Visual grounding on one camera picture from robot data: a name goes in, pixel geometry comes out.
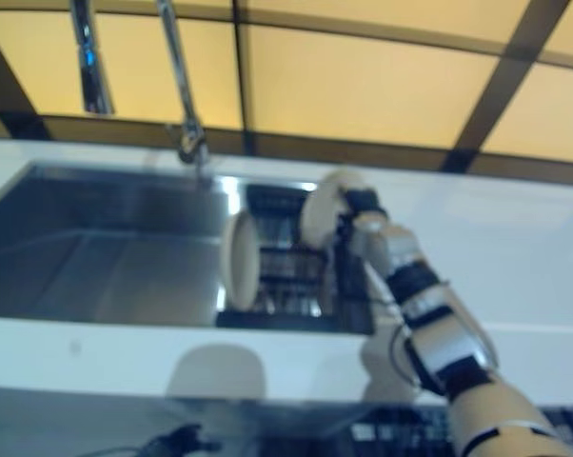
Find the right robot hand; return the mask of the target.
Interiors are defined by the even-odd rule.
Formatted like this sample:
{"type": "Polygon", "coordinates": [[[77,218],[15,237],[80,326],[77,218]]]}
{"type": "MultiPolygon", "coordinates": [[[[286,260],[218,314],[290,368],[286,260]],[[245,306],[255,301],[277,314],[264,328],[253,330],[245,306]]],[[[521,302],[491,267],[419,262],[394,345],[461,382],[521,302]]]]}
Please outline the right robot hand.
{"type": "Polygon", "coordinates": [[[372,189],[348,189],[343,192],[343,197],[351,218],[367,212],[381,214],[386,218],[386,212],[380,206],[378,195],[372,189]]]}

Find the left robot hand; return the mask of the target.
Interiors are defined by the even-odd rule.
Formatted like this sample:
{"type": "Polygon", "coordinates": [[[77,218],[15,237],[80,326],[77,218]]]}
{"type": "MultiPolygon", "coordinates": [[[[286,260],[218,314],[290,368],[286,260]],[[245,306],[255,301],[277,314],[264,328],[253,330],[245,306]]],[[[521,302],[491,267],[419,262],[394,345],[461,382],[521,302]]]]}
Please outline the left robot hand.
{"type": "Polygon", "coordinates": [[[200,437],[200,424],[187,424],[152,438],[135,453],[136,457],[188,456],[198,451],[216,453],[223,445],[200,437]]]}

